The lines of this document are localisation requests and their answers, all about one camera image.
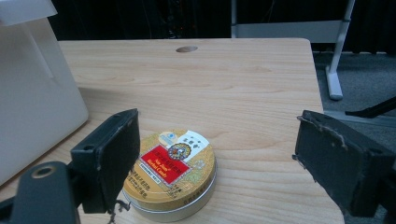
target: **dark background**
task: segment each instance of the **dark background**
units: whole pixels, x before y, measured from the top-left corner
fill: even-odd
[[[229,38],[231,0],[52,0],[58,40]],[[343,18],[347,0],[238,1],[238,23]],[[396,0],[356,0],[344,50],[396,55]],[[319,49],[328,45],[317,45]]]

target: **wooden table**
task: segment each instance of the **wooden table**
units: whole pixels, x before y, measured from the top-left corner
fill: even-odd
[[[35,163],[70,162],[69,150],[111,114],[138,108],[141,138],[183,128],[205,136],[218,160],[213,197],[181,223],[342,223],[294,152],[304,109],[322,111],[303,39],[61,42],[89,120]],[[195,46],[192,52],[176,49]],[[18,178],[0,188],[15,194]],[[85,215],[82,223],[107,223]],[[150,223],[134,209],[117,223]]]

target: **screw hole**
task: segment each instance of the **screw hole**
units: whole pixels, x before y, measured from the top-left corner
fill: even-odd
[[[376,148],[370,148],[369,150],[375,154],[382,154],[382,151]]]
[[[93,145],[87,145],[87,146],[85,146],[83,149],[84,149],[84,150],[91,150],[91,149],[93,149],[93,148],[94,148]]]
[[[52,165],[40,167],[32,173],[32,178],[35,179],[44,178],[46,176],[52,175],[55,172],[55,170],[56,170],[55,166]]]

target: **round tin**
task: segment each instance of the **round tin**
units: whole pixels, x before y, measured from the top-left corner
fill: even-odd
[[[187,130],[155,133],[140,143],[140,157],[122,192],[142,216],[178,221],[200,210],[216,180],[216,159],[209,142]]]

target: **black bracket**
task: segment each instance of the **black bracket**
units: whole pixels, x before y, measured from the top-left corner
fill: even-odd
[[[385,114],[390,110],[396,109],[396,96],[388,99],[378,105],[374,105],[359,111],[346,111],[346,115],[373,119],[379,115]]]
[[[396,215],[395,153],[329,116],[304,111],[297,160],[343,212],[372,217],[379,204]]]
[[[85,213],[112,214],[139,156],[137,110],[115,114],[71,150],[66,165],[37,165],[20,178],[17,195],[0,203],[1,223],[79,223]]]

